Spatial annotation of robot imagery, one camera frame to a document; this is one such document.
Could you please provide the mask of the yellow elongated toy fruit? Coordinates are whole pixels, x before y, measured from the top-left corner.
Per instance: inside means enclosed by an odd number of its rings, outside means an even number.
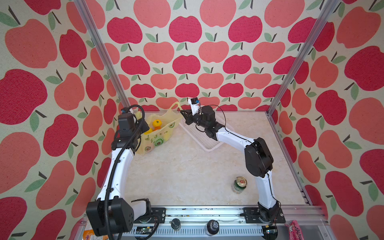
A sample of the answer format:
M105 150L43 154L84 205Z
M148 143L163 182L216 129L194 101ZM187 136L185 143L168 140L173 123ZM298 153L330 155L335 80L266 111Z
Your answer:
M153 132L153 129L150 128L150 129L149 129L148 131L146 131L144 134L145 134L145 135L148 135L148 134L150 134L150 133L152 133L152 132Z

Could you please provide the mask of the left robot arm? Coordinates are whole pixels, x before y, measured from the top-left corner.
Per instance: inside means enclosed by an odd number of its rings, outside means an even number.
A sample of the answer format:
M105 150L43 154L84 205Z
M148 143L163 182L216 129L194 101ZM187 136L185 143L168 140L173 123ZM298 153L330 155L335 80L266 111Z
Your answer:
M148 199L138 199L128 203L123 197L129 167L139 145L139 138L149 127L143 120L123 111L118 117L119 130L112 142L111 164L97 199L89 202L86 214L98 237L107 236L110 240L121 239L123 233L130 232L139 218L149 219L152 214Z

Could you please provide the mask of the yellow plastic bag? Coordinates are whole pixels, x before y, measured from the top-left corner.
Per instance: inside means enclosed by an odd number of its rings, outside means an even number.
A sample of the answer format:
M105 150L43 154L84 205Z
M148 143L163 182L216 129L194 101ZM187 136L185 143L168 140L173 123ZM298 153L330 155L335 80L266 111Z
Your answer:
M181 105L179 102L174 102L164 115L153 114L145 118L150 130L141 135L138 154L145 155L171 138L182 119L177 109L182 110Z

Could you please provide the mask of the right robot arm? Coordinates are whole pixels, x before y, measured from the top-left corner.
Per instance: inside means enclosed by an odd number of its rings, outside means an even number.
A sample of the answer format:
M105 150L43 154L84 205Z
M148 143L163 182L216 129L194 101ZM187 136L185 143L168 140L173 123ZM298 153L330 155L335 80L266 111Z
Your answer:
M216 113L211 106L191 105L190 110L180 110L187 125L195 124L204 128L211 139L225 143L245 156L248 172L256 178L259 191L256 216L263 223L274 223L280 215L281 203L276 199L272 183L274 159L263 138L252 139L239 135L217 122Z

